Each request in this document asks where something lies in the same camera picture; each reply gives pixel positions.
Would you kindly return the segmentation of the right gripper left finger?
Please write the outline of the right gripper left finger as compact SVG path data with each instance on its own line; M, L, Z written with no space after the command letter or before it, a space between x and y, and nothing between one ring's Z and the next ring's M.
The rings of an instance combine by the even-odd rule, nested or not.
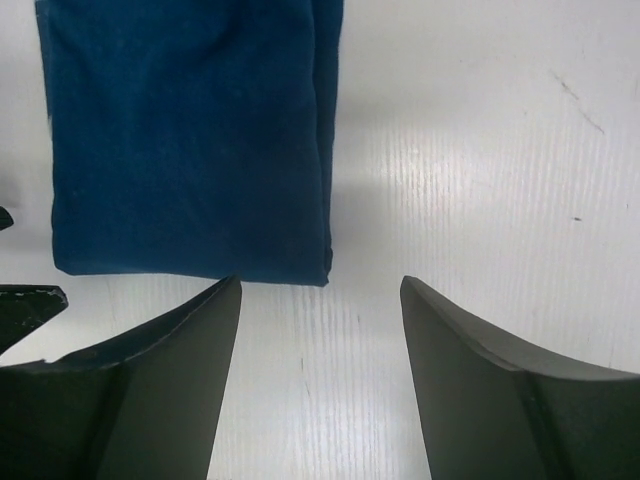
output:
M1 370L5 479L203 479L239 323L229 277L120 335Z

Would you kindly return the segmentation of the navy blue t-shirt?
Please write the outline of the navy blue t-shirt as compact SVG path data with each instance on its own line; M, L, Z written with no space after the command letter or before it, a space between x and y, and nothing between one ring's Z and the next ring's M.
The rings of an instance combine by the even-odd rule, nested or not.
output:
M323 286L340 1L39 1L69 275Z

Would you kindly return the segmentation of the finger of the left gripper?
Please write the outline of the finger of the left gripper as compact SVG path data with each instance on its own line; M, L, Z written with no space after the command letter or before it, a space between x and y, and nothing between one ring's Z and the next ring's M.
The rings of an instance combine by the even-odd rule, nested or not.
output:
M2 285L0 301L2 353L68 307L66 294L54 285Z
M0 207L0 230L5 230L14 225L11 214L4 207Z

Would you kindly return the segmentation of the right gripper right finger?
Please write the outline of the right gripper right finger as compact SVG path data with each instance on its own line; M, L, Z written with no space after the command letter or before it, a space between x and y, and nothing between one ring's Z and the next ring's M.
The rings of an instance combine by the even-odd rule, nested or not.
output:
M635 479L639 377L525 341L414 277L404 332L435 479Z

